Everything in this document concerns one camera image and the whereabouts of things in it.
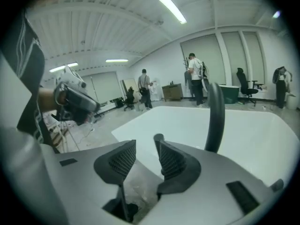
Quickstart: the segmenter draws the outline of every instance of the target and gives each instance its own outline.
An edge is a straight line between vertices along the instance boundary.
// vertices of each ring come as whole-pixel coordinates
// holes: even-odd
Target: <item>floor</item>
[[[188,99],[184,99],[182,101],[158,101],[153,102],[152,104],[153,107],[195,107],[195,102],[189,101]],[[281,117],[300,138],[300,111],[279,109],[274,105],[274,103],[266,102],[257,102],[256,107],[253,107],[252,103],[247,103],[245,105],[238,103],[227,104],[225,105],[225,108],[274,113]],[[106,112],[105,115],[98,118],[98,121],[94,124],[83,124],[78,127],[77,125],[70,123],[70,133],[66,135],[67,149],[65,146],[65,151],[72,152],[86,150],[116,143],[118,141],[111,132],[146,112],[147,110],[145,109],[137,112],[135,110],[124,111],[123,108],[120,108]],[[58,149],[60,152],[64,152],[62,146]],[[145,217],[145,215],[157,203],[156,188],[161,182],[162,180],[160,178],[149,172],[149,170],[138,160],[135,162],[124,182],[127,203],[135,203],[139,207],[139,212],[135,215],[133,221],[134,224],[138,224],[138,222],[141,221],[142,218]]]

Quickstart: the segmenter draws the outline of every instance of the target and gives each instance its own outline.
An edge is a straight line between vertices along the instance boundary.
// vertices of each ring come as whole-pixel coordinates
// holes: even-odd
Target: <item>ceiling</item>
[[[201,30],[250,25],[282,30],[266,0],[172,0],[181,24],[159,0],[59,0],[28,13],[49,69],[77,61],[77,71],[129,67],[182,36]],[[106,63],[106,59],[129,59]]]

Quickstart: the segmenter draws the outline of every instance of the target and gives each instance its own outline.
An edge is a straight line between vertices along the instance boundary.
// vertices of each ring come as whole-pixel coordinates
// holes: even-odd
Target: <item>black office chair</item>
[[[253,87],[249,88],[248,83],[251,81],[247,81],[246,76],[244,74],[244,70],[242,68],[238,68],[238,72],[236,73],[236,75],[238,76],[238,79],[240,81],[240,91],[242,94],[248,96],[248,99],[251,103],[254,104],[254,106],[256,105],[256,101],[252,100],[252,94],[256,94],[258,93],[258,89],[255,89],[255,82],[257,82],[256,80],[252,80],[253,82]]]
[[[135,107],[133,101],[135,99],[135,97],[133,96],[134,90],[132,89],[132,87],[129,88],[128,92],[127,92],[127,98],[125,99],[125,105],[126,107],[124,108],[124,111],[126,111],[127,108],[131,108],[133,109]]]

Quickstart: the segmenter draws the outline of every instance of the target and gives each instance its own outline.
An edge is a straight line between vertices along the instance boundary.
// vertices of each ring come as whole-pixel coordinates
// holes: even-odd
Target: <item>wooden cabinet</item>
[[[181,100],[183,98],[181,84],[174,84],[162,87],[165,101]]]

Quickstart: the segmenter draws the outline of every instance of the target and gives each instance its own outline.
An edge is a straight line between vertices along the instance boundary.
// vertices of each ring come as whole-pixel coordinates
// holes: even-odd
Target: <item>fluorescent ceiling light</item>
[[[278,18],[280,16],[280,11],[277,11],[276,13],[274,13],[273,17],[274,18]]]
[[[187,21],[171,0],[160,0],[170,11],[175,15],[181,24],[185,24]]]
[[[107,59],[106,62],[128,62],[128,59]]]
[[[69,66],[69,67],[78,66],[78,63],[77,62],[70,63],[70,64],[67,64],[67,66]],[[56,71],[63,70],[65,67],[66,67],[65,65],[60,66],[60,67],[56,67],[56,68],[53,68],[53,69],[49,70],[49,72],[54,73]]]

